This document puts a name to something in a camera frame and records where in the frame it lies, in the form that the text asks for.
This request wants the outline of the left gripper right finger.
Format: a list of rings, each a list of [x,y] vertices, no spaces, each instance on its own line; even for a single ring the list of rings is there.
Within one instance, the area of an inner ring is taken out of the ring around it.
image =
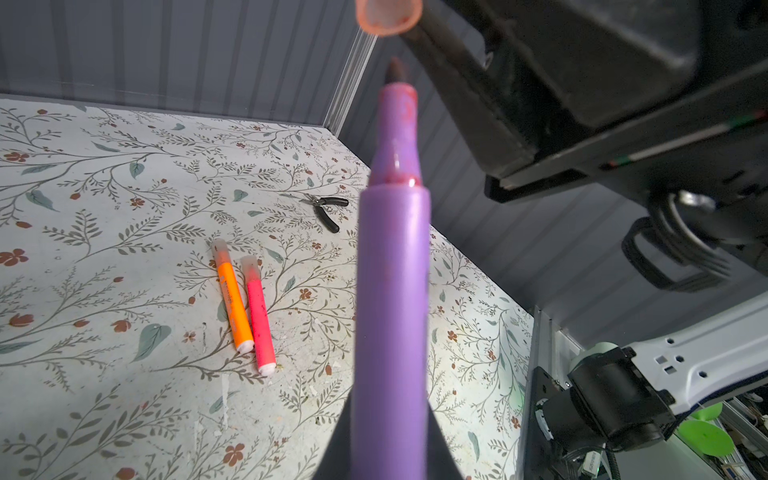
[[[427,431],[427,479],[463,480],[430,405]]]

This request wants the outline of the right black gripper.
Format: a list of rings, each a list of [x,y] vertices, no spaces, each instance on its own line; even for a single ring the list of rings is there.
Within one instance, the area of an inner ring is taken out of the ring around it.
[[[698,276],[767,269],[763,1],[454,1],[401,35],[499,203],[599,183],[646,209],[625,235]]]

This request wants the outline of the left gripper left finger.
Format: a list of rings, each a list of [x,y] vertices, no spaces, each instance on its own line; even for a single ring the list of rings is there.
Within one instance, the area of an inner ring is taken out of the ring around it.
[[[325,453],[313,480],[351,479],[351,419],[352,394],[349,394],[339,415]]]

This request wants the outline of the translucent pen cap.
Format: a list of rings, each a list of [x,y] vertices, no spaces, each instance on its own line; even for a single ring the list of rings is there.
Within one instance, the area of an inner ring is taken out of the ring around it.
[[[355,0],[360,29],[374,36],[395,36],[413,28],[423,13],[422,0]]]

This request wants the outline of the orange marker pen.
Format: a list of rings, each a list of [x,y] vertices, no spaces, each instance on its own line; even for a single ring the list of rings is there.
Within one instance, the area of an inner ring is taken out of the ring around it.
[[[247,354],[254,349],[254,339],[241,298],[238,279],[228,245],[223,239],[217,238],[212,241],[211,248],[233,335],[234,346],[239,354]]]

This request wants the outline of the purple marker pen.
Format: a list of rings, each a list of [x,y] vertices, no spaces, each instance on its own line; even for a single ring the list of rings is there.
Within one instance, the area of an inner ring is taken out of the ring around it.
[[[359,201],[353,479],[423,479],[427,471],[431,200],[417,151],[417,101],[404,65],[392,59]]]

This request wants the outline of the pink marker pen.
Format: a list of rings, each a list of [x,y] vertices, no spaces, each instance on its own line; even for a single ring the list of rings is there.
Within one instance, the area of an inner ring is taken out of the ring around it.
[[[259,260],[255,256],[243,257],[241,267],[249,304],[257,369],[261,376],[269,377],[276,371],[277,360],[265,304]]]

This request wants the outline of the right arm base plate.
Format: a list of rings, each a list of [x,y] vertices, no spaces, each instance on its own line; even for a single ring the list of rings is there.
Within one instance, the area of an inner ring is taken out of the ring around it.
[[[605,444],[577,393],[561,389],[543,368],[534,368],[525,406],[521,477],[577,479],[586,455],[602,451]]]

